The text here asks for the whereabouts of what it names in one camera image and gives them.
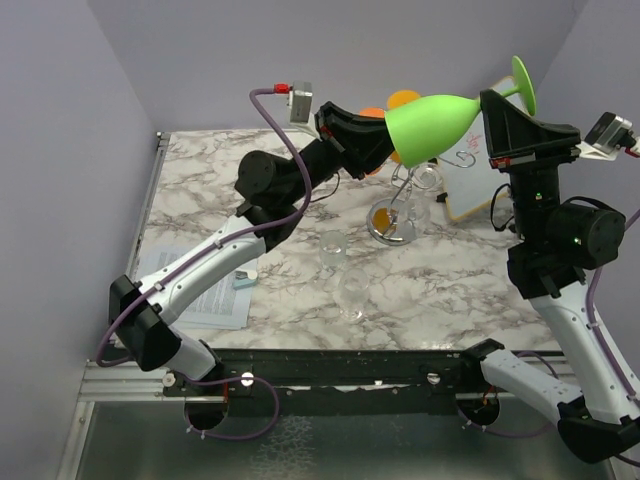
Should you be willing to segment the orange plastic wine glass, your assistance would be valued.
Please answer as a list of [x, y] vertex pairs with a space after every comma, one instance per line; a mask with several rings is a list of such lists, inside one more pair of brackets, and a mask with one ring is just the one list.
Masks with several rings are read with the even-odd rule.
[[[359, 112], [359, 114], [364, 117], [383, 119], [385, 115], [385, 110], [380, 107], [366, 107], [362, 109]], [[367, 177], [376, 175], [381, 169], [382, 169], [382, 166], [378, 166], [372, 172], [368, 173]]]

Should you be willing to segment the yellow plastic wine glass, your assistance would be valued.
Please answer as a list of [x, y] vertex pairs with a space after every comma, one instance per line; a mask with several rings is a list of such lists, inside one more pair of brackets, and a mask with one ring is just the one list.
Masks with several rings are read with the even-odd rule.
[[[408, 103], [411, 103], [417, 99], [421, 98], [421, 95], [414, 90], [399, 90], [394, 92], [387, 99], [387, 111], [385, 114], [385, 122], [387, 120], [388, 114], [399, 107], [402, 107]], [[391, 154], [391, 160], [398, 165], [403, 165], [402, 159], [397, 151], [394, 150]]]

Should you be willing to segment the green plastic wine glass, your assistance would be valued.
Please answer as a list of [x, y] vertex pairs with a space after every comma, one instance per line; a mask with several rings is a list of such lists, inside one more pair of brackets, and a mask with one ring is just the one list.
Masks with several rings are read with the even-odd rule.
[[453, 147], [480, 112], [478, 96], [421, 95], [421, 98], [392, 110], [386, 126], [403, 166], [411, 168]]

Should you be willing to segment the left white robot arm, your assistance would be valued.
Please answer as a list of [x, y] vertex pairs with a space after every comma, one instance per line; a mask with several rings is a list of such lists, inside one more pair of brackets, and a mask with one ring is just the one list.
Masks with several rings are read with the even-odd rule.
[[243, 202], [214, 234], [162, 270], [133, 281], [122, 275], [109, 289], [109, 335], [145, 371], [167, 367], [206, 395], [220, 385], [217, 358], [174, 322], [203, 293], [244, 264], [289, 238], [313, 189], [340, 170], [361, 180], [394, 147], [384, 119], [350, 113], [331, 102], [315, 115], [318, 138], [290, 158], [253, 150], [238, 166], [234, 188]]

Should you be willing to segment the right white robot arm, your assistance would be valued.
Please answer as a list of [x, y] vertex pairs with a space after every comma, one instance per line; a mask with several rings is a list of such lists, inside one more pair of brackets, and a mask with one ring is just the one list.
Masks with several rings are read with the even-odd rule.
[[639, 378], [623, 360], [593, 306], [586, 271], [615, 260], [626, 218], [608, 205], [560, 199], [559, 167], [577, 160], [580, 132], [535, 120], [494, 90], [480, 94], [492, 168], [510, 179], [520, 243], [508, 251], [508, 277], [545, 320], [576, 385], [566, 385], [503, 348], [459, 367], [461, 383], [513, 393], [557, 428], [586, 463], [639, 442]]

